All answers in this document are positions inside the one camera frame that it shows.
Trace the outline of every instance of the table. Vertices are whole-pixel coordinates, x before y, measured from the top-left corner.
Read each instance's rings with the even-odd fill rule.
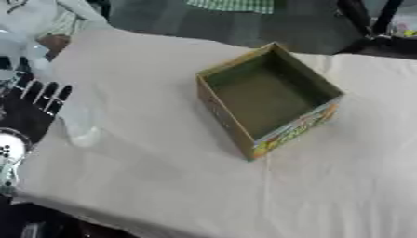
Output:
[[[195,93],[196,72],[248,51],[80,34],[54,66],[75,95],[96,95],[102,140],[76,148],[58,121],[22,166],[20,194],[146,238],[414,237],[417,62],[297,55],[344,90],[341,109],[248,163]]]

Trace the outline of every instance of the dark floor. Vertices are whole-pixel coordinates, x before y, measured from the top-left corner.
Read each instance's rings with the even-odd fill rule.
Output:
[[[113,0],[110,22],[136,33],[201,38],[256,47],[272,41],[291,51],[332,54],[359,37],[335,0],[288,0],[272,15],[209,11],[186,0]]]

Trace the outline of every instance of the robotic hand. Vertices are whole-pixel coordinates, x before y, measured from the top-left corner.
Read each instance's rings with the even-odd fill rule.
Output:
[[[71,86],[44,86],[24,73],[0,99],[0,194],[14,195],[21,162],[47,133],[71,92]]]

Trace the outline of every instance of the white object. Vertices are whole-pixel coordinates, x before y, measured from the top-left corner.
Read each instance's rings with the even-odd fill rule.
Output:
[[[346,97],[331,121],[248,163],[195,92],[196,72],[248,51],[80,34],[54,64],[101,92],[101,141],[76,148],[55,124],[20,168],[21,195],[146,238],[414,238],[417,61],[297,55]]]
[[[48,33],[70,34],[73,27],[78,27],[74,26],[77,18],[106,24],[106,19],[86,0],[29,0],[25,6],[7,14],[10,8],[7,1],[0,1],[0,24],[28,37],[37,38]]]
[[[417,39],[417,4],[400,8],[392,20],[391,27],[395,36]]]

